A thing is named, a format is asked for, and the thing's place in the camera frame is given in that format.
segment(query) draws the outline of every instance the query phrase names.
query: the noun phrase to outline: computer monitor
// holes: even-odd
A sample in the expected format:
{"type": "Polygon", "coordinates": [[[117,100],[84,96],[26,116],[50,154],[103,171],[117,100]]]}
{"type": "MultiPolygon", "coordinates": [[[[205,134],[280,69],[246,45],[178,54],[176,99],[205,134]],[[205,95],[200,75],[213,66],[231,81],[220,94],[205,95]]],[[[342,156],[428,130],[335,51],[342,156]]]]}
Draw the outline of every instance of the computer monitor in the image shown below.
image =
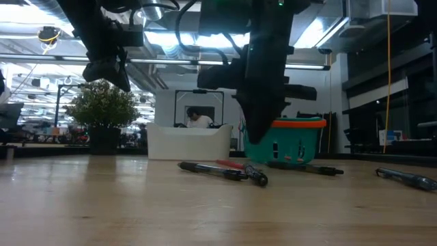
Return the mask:
{"type": "Polygon", "coordinates": [[[24,103],[3,103],[0,105],[0,128],[15,128],[24,103]]]}

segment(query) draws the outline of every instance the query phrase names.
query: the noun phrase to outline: plastic basket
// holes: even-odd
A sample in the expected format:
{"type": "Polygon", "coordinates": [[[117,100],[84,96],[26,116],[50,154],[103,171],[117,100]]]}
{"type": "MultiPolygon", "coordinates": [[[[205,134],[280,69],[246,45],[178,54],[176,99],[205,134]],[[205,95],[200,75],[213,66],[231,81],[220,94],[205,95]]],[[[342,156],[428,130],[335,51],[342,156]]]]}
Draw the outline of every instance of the plastic basket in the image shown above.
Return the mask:
{"type": "Polygon", "coordinates": [[[251,144],[245,133],[244,152],[252,161],[283,161],[303,165],[314,159],[318,130],[326,126],[321,118],[279,118],[259,144],[251,144]]]}

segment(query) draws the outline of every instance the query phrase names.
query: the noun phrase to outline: person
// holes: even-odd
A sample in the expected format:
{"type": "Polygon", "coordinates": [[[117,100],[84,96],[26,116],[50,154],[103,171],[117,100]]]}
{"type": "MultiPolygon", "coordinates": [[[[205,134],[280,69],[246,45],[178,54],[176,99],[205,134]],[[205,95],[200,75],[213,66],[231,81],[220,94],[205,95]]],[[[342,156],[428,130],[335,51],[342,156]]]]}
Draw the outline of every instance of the person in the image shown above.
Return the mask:
{"type": "Polygon", "coordinates": [[[147,129],[145,128],[145,124],[139,125],[139,145],[140,147],[147,147],[147,129]]]}
{"type": "Polygon", "coordinates": [[[194,107],[188,108],[186,114],[190,118],[186,127],[188,128],[208,128],[212,123],[211,118],[201,115],[194,107]]]}

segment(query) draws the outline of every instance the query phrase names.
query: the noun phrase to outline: metal frame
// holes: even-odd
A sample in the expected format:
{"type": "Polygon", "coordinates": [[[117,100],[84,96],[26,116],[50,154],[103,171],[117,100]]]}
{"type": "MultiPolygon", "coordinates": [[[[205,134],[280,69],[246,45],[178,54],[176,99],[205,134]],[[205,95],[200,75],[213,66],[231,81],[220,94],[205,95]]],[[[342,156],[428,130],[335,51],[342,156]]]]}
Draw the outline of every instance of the metal frame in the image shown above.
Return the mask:
{"type": "Polygon", "coordinates": [[[193,94],[208,94],[215,93],[221,94],[221,124],[223,124],[223,120],[225,118],[225,93],[224,92],[215,92],[215,91],[207,91],[207,90],[176,90],[175,91],[175,107],[173,109],[173,125],[176,124],[176,107],[178,106],[178,93],[179,92],[191,92],[193,94]]]}
{"type": "Polygon", "coordinates": [[[56,110],[55,110],[55,127],[57,127],[57,121],[58,121],[58,117],[59,117],[59,101],[61,100],[61,97],[62,97],[66,92],[68,92],[68,90],[69,90],[71,87],[81,87],[81,86],[83,86],[83,85],[58,85],[58,86],[57,86],[56,110]],[[64,92],[64,93],[61,95],[61,89],[62,89],[63,87],[69,87],[69,88],[68,88],[68,90],[67,90],[66,92],[64,92]]]}

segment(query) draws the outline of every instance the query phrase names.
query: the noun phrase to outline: green leaves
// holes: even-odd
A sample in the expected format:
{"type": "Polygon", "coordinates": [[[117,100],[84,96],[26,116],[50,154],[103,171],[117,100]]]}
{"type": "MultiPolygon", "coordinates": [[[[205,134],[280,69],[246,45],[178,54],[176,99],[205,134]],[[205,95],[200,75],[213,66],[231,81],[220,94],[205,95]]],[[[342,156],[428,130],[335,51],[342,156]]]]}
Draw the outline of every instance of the green leaves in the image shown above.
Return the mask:
{"type": "Polygon", "coordinates": [[[123,92],[108,81],[86,83],[82,94],[64,106],[66,114],[89,127],[125,127],[141,114],[135,108],[134,94],[123,92]]]}

